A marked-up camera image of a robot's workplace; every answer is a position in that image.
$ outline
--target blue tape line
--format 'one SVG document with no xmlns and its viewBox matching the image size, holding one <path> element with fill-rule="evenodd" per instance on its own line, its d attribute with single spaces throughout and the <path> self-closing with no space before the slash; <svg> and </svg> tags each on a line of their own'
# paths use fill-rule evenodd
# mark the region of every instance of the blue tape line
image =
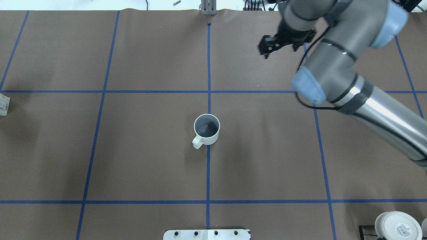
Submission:
<svg viewBox="0 0 427 240">
<path fill-rule="evenodd" d="M 86 201 L 86 204 L 146 204 L 146 205 L 156 205 L 156 204 L 206 204 L 205 200 L 105 200 L 105 201 Z"/>
<path fill-rule="evenodd" d="M 209 228 L 211 219 L 211 146 L 208 145 L 208 157 L 206 162 L 206 228 Z"/>
<path fill-rule="evenodd" d="M 427 199 L 336 199 L 332 203 L 364 203 L 364 202 L 427 202 Z"/>
<path fill-rule="evenodd" d="M 317 116 L 317 110 L 313 109 L 313 111 L 314 111 L 314 119 L 316 121 L 316 130 L 317 130 L 317 139 L 319 141 L 320 157 L 322 159 L 323 178 L 325 179 L 326 196 L 328 198 L 330 225 L 332 227 L 333 239 L 336 240 L 335 220 L 333 218 L 332 203 L 330 201 L 330 190 L 329 190 L 329 182 L 328 182 L 328 173 L 326 172 L 325 155 L 323 153 L 323 144 L 322 144 L 322 136 L 320 134 L 319 118 Z"/>
<path fill-rule="evenodd" d="M 0 200 L 0 204 L 82 204 L 73 200 Z"/>
<path fill-rule="evenodd" d="M 307 51 L 307 45 L 304 43 L 304 53 Z"/>
<path fill-rule="evenodd" d="M 82 203 L 82 208 L 80 209 L 79 224 L 77 225 L 76 240 L 80 239 L 80 231 L 82 230 L 83 214 L 84 213 L 85 213 L 85 202 Z"/>
<path fill-rule="evenodd" d="M 25 23 L 28 19 L 28 14 L 29 14 L 29 11 L 27 11 L 27 13 L 25 14 L 24 22 L 22 22 L 21 29 L 19 30 L 18 37 L 16 38 L 15 45 L 13 46 L 12 53 L 10 54 L 10 57 L 9 57 L 9 62 L 7 62 L 6 69 L 4 70 L 3 78 L 1 79 L 1 82 L 0 82 L 0 90 L 3 88 L 3 84 L 6 79 L 7 72 L 9 71 L 10 64 L 12 63 L 13 55 L 15 54 L 16 47 L 18 46 L 19 39 L 21 38 L 22 31 L 24 30 Z"/>
<path fill-rule="evenodd" d="M 2 90 L 0 93 L 102 93 L 102 90 Z"/>
<path fill-rule="evenodd" d="M 316 204 L 316 203 L 370 203 L 370 202 L 427 202 L 427 199 L 298 199 L 298 200 L 210 200 L 210 204 Z M 0 200 L 0 204 L 206 204 L 206 200 Z"/>
<path fill-rule="evenodd" d="M 269 90 L 260 90 L 260 91 L 211 91 L 213 94 L 294 94 L 295 91 L 269 91 Z"/>
<path fill-rule="evenodd" d="M 397 35 L 395 36 L 395 40 L 396 40 L 396 45 L 397 45 L 398 50 L 399 50 L 399 54 L 400 54 L 402 62 L 403 62 L 403 66 L 405 67 L 406 75 L 408 76 L 409 84 L 411 85 L 411 89 L 412 89 L 412 92 L 414 94 L 415 102 L 417 103 L 418 111 L 420 113 L 420 116 L 422 118 L 424 118 L 423 111 L 421 110 L 421 106 L 420 106 L 420 103 L 418 101 L 417 94 L 415 92 L 414 84 L 412 83 L 411 75 L 409 74 L 408 66 L 406 65 L 405 58 L 403 57 L 402 49 L 400 48 L 400 44 L 399 44 L 399 40 L 398 40 Z"/>
<path fill-rule="evenodd" d="M 208 22 L 208 113 L 211 113 L 211 23 Z M 206 228 L 211 223 L 211 146 L 208 145 L 206 157 Z"/>
<path fill-rule="evenodd" d="M 94 162 L 95 148 L 97 146 L 99 124 L 101 122 L 102 108 L 104 106 L 105 92 L 107 90 L 108 75 L 109 75 L 109 71 L 110 71 L 111 58 L 113 57 L 114 42 L 115 42 L 115 39 L 116 39 L 116 32 L 117 32 L 117 25 L 119 23 L 119 16 L 120 16 L 120 11 L 117 11 L 116 23 L 114 25 L 113 39 L 111 41 L 110 55 L 108 57 L 107 71 L 105 72 L 104 88 L 102 90 L 101 103 L 99 105 L 98 120 L 97 120 L 97 126 L 95 128 L 95 135 L 94 135 L 94 142 L 93 142 L 93 145 L 92 145 L 91 158 L 89 160 L 88 174 L 86 176 L 85 191 L 83 193 L 83 204 L 82 204 L 82 208 L 81 208 L 81 211 L 80 211 L 79 225 L 77 227 L 76 240 L 79 240 L 79 238 L 80 238 L 80 231 L 82 229 L 83 215 L 85 213 L 85 201 L 86 201 L 86 198 L 88 196 L 89 180 L 91 178 L 92 164 Z"/>
<path fill-rule="evenodd" d="M 0 90 L 0 93 L 102 93 L 102 90 Z M 204 90 L 106 90 L 108 94 L 115 93 L 160 93 L 160 94 L 207 94 Z M 388 94 L 413 94 L 413 91 L 385 91 Z M 417 94 L 427 94 L 427 91 L 415 91 Z M 295 91 L 270 91 L 270 90 L 231 90 L 231 91 L 211 91 L 213 94 L 294 94 Z"/>
<path fill-rule="evenodd" d="M 175 90 L 107 90 L 106 93 L 146 93 L 146 94 L 206 94 L 208 91 L 175 91 Z"/>
<path fill-rule="evenodd" d="M 301 204 L 328 203 L 328 200 L 211 200 L 211 204 Z"/>
<path fill-rule="evenodd" d="M 208 22 L 208 113 L 211 113 L 211 22 Z"/>
<path fill-rule="evenodd" d="M 388 94 L 412 94 L 413 91 L 385 91 Z"/>
</svg>

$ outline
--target black cable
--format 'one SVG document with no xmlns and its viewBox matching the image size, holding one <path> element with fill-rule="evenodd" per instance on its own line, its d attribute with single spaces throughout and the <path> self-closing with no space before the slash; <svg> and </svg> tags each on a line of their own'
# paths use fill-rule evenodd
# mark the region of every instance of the black cable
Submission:
<svg viewBox="0 0 427 240">
<path fill-rule="evenodd" d="M 301 99 L 299 98 L 299 95 L 298 95 L 298 93 L 297 93 L 297 92 L 295 92 L 295 97 L 296 97 L 296 99 L 298 100 L 298 102 L 299 102 L 300 104 L 302 104 L 302 105 L 304 105 L 304 106 L 306 106 L 306 107 L 308 107 L 308 108 L 311 108 L 311 109 L 318 109 L 318 110 L 335 110 L 335 111 L 338 111 L 338 110 L 339 110 L 339 108 L 338 108 L 338 107 L 313 107 L 313 106 L 310 106 L 310 105 L 308 105 L 308 104 L 305 104 L 305 103 L 303 103 L 303 102 L 301 101 Z"/>
<path fill-rule="evenodd" d="M 276 6 L 277 6 L 277 4 L 278 4 L 278 3 L 279 3 L 279 1 L 277 1 L 277 3 L 274 5 L 274 7 L 273 7 L 273 8 L 269 7 L 269 8 L 268 8 L 268 10 L 269 10 L 269 11 L 274 11 L 274 9 L 276 8 Z"/>
<path fill-rule="evenodd" d="M 419 154 L 421 154 L 423 156 L 423 158 L 427 159 L 427 155 L 421 149 L 419 149 L 415 144 L 413 144 L 411 141 L 409 141 L 408 139 L 406 139 L 400 133 L 394 131 L 393 129 L 391 129 L 391 128 L 385 126 L 385 125 L 383 125 L 380 122 L 377 122 L 376 120 L 374 120 L 374 119 L 372 119 L 372 118 L 370 118 L 368 116 L 365 116 L 365 115 L 362 115 L 362 114 L 359 114 L 359 113 L 356 113 L 356 112 L 353 113 L 353 116 L 359 117 L 359 118 L 361 118 L 361 119 L 363 119 L 365 121 L 368 121 L 368 122 L 374 124 L 377 127 L 382 128 L 383 130 L 386 130 L 388 133 L 392 134 L 393 136 L 399 138 L 400 140 L 402 140 L 403 142 L 405 142 L 406 144 L 408 144 L 409 146 L 411 146 L 415 151 L 417 151 Z"/>
<path fill-rule="evenodd" d="M 302 65 L 302 62 L 304 61 L 304 58 L 307 56 L 307 54 L 308 54 L 308 52 L 310 51 L 310 49 L 322 38 L 322 37 L 324 37 L 325 35 L 326 35 L 326 33 L 328 32 L 328 30 L 330 29 L 330 27 L 328 27 L 311 45 L 310 45 L 310 47 L 308 47 L 308 49 L 307 49 L 307 51 L 305 51 L 305 53 L 304 53 L 304 55 L 303 55 L 303 57 L 302 57 L 302 59 L 301 59 L 301 61 L 299 62 L 299 65 L 298 65 L 298 69 L 297 69 L 297 72 L 298 72 L 298 70 L 299 70 L 299 68 L 301 67 L 301 65 Z M 310 105 L 307 105 L 307 104 L 305 104 L 305 103 L 303 103 L 302 101 L 301 101 L 301 99 L 299 98 L 299 95 L 298 95 L 298 93 L 297 92 L 295 92 L 295 96 L 296 96 L 296 99 L 302 104 L 302 105 L 304 105 L 305 107 L 308 107 L 308 108 L 311 108 L 311 109 L 317 109 L 317 110 L 336 110 L 336 111 L 338 111 L 340 108 L 338 108 L 338 107 L 315 107 L 315 106 L 310 106 Z M 353 116 L 355 116 L 355 117 L 359 117 L 359 118 L 361 118 L 361 119 L 363 119 L 363 120 L 365 120 L 365 121 L 368 121 L 369 123 L 372 123 L 372 124 L 374 124 L 375 126 L 377 126 L 377 127 L 379 127 L 379 128 L 381 128 L 381 129 L 383 129 L 383 130 L 385 130 L 386 132 L 388 132 L 388 133 L 390 133 L 390 134 L 392 134 L 393 136 L 395 136 L 395 137 L 397 137 L 397 138 L 399 138 L 400 140 L 402 140 L 403 142 L 405 142 L 406 144 L 408 144 L 409 146 L 411 146 L 415 151 L 417 151 L 419 154 L 421 154 L 425 159 L 427 159 L 427 155 L 421 150 L 421 149 L 419 149 L 415 144 L 413 144 L 411 141 L 409 141 L 408 139 L 406 139 L 404 136 L 402 136 L 401 134 L 399 134 L 398 132 L 396 132 L 396 131 L 394 131 L 393 129 L 391 129 L 391 128 L 389 128 L 389 127 L 387 127 L 387 126 L 385 126 L 385 125 L 383 125 L 383 124 L 381 124 L 380 122 L 377 122 L 376 120 L 374 120 L 374 119 L 372 119 L 372 118 L 370 118 L 370 117 L 368 117 L 368 116 L 365 116 L 365 115 L 362 115 L 362 114 L 359 114 L 359 113 L 353 113 Z"/>
<path fill-rule="evenodd" d="M 314 42 L 308 47 L 307 51 L 305 51 L 304 55 L 301 58 L 301 61 L 299 62 L 298 68 L 296 71 L 298 72 L 299 68 L 302 65 L 302 62 L 304 61 L 304 58 L 307 56 L 308 52 L 311 50 L 311 48 L 322 38 L 326 35 L 326 33 L 329 31 L 330 27 L 328 27 Z"/>
</svg>

